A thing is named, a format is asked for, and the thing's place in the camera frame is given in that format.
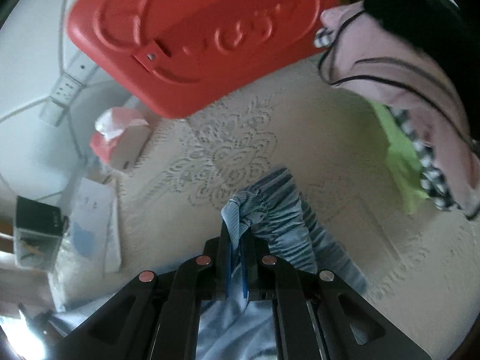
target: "red suitcase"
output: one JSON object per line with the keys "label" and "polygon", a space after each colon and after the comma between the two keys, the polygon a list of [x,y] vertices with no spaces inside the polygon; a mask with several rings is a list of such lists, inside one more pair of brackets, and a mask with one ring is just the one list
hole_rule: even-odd
{"label": "red suitcase", "polygon": [[73,42],[167,118],[186,117],[317,49],[339,0],[78,0]]}

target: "black cloth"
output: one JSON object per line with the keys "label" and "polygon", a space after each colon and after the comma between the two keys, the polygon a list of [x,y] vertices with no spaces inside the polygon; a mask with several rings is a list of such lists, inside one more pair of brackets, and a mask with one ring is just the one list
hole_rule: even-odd
{"label": "black cloth", "polygon": [[367,13],[388,32],[430,55],[457,89],[480,140],[480,40],[450,0],[365,0]]}

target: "power socket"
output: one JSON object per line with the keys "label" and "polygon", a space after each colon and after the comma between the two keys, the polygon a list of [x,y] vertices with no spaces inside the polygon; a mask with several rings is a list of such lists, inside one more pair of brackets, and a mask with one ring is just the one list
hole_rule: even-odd
{"label": "power socket", "polygon": [[50,97],[63,105],[70,105],[82,90],[83,85],[64,73],[55,85]]}

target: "white tissue paper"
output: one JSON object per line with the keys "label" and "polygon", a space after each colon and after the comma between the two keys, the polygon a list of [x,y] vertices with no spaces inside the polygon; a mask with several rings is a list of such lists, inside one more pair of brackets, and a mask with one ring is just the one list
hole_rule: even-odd
{"label": "white tissue paper", "polygon": [[148,126],[140,111],[134,108],[114,107],[106,110],[95,122],[95,130],[109,142],[132,126]]}

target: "small box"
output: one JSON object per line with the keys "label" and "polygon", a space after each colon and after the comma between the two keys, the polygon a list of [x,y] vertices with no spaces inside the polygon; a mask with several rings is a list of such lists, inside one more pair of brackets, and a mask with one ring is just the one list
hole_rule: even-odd
{"label": "small box", "polygon": [[58,207],[19,196],[13,235],[15,265],[49,271],[62,242],[62,213]]}

